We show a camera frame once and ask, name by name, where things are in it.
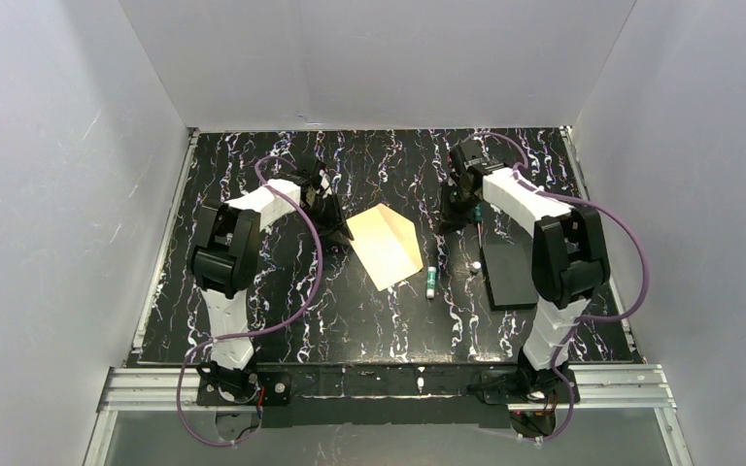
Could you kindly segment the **cream paper envelope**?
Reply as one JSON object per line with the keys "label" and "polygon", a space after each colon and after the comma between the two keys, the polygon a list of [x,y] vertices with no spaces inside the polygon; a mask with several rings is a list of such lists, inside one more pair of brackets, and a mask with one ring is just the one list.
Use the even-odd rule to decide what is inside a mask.
{"label": "cream paper envelope", "polygon": [[379,291],[419,273],[423,267],[413,221],[384,204],[347,219],[352,247]]}

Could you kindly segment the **green white glue stick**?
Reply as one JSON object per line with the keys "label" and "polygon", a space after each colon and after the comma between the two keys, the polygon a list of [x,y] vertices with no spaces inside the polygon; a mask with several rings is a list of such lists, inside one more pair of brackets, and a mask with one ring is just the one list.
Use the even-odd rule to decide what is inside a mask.
{"label": "green white glue stick", "polygon": [[436,281],[437,281],[437,268],[435,266],[428,266],[426,268],[426,280],[425,280],[425,297],[427,300],[433,300],[435,297]]}

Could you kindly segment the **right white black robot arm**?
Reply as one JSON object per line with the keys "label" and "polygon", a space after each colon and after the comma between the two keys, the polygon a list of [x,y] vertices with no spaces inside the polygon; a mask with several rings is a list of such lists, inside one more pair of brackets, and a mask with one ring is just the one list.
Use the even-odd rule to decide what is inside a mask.
{"label": "right white black robot arm", "polygon": [[519,170],[487,156],[475,141],[455,145],[447,160],[438,235],[471,223],[482,202],[525,230],[532,239],[529,269],[538,301],[520,359],[536,371],[560,366],[567,359],[570,330],[610,277],[599,212],[556,199]]}

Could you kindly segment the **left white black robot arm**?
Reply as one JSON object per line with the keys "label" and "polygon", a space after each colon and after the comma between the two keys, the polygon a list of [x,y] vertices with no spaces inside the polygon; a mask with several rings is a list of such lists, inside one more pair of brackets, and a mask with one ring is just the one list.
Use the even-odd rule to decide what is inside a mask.
{"label": "left white black robot arm", "polygon": [[260,233],[289,214],[300,215],[314,238],[319,283],[325,242],[348,242],[353,235],[326,166],[317,157],[293,162],[291,172],[262,179],[247,194],[202,207],[186,265],[201,290],[211,324],[211,340],[198,349],[208,350],[218,367],[244,370],[253,358],[256,334],[248,329],[247,304],[257,274]]}

